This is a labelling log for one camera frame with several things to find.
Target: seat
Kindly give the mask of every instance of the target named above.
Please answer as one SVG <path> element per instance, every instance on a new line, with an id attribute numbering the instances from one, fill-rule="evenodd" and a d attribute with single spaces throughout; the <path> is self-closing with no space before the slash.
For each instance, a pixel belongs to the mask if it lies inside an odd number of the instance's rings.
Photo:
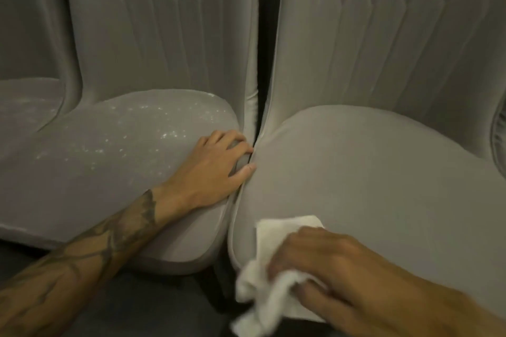
<path id="1" fill-rule="evenodd" d="M 505 7 L 281 0 L 233 264 L 254 257 L 258 220 L 313 214 L 506 315 Z"/>
<path id="2" fill-rule="evenodd" d="M 253 142 L 256 131 L 256 0 L 70 0 L 70 8 L 81 102 L 0 163 L 8 203 L 0 237 L 48 249 L 166 180 L 200 136 L 236 129 Z M 137 267 L 209 266 L 230 202 L 169 227 Z"/>
<path id="3" fill-rule="evenodd" d="M 0 0 L 0 158 L 79 101 L 64 0 Z"/>

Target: white cloth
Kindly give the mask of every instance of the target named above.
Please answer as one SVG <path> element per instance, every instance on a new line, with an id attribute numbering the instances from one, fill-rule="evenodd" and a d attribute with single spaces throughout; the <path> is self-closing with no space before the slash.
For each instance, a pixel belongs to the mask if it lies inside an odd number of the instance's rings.
<path id="1" fill-rule="evenodd" d="M 274 333 L 283 316 L 323 322 L 316 314 L 304 308 L 290 289 L 314 277 L 296 270 L 280 274 L 273 283 L 267 279 L 266 268 L 289 233 L 301 226 L 322 227 L 315 216 L 282 220 L 260 220 L 256 225 L 256 259 L 240 272 L 236 282 L 236 300 L 255 300 L 251 310 L 232 322 L 231 329 L 239 337 L 262 337 Z"/>

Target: dark floor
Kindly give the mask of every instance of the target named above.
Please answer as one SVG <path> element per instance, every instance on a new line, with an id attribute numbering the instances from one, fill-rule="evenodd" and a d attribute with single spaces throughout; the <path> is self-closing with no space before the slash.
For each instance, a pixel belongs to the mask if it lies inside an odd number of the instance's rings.
<path id="1" fill-rule="evenodd" d="M 0 241 L 0 283 L 41 255 Z M 102 289 L 63 337 L 232 337 L 228 325 L 243 310 L 218 314 L 192 277 L 122 271 Z M 283 322 L 276 336 L 337 336 L 323 324 Z"/>

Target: seat backrest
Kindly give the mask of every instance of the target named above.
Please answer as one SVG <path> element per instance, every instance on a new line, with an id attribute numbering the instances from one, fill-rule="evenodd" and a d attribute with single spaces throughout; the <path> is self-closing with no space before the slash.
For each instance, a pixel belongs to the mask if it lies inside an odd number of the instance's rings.
<path id="1" fill-rule="evenodd" d="M 256 105 L 257 0 L 70 0 L 70 8 L 83 104 L 182 88 L 226 99 L 241 124 L 256 115 L 244 105 Z"/>
<path id="2" fill-rule="evenodd" d="M 314 105 L 412 117 L 481 157 L 506 91 L 504 0 L 281 0 L 262 133 Z"/>
<path id="3" fill-rule="evenodd" d="M 59 111 L 73 109 L 80 80 L 65 0 L 0 0 L 0 6 L 0 83 L 58 79 L 65 85 Z"/>

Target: tattooed arm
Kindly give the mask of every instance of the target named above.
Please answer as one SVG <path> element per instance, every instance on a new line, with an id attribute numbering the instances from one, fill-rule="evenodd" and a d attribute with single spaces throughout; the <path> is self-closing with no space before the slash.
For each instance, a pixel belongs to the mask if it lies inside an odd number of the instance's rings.
<path id="1" fill-rule="evenodd" d="M 168 181 L 6 282 L 0 288 L 0 336 L 60 333 L 164 226 L 224 199 L 251 176 L 253 164 L 229 176 L 237 160 L 253 151 L 245 141 L 236 131 L 202 137 Z"/>

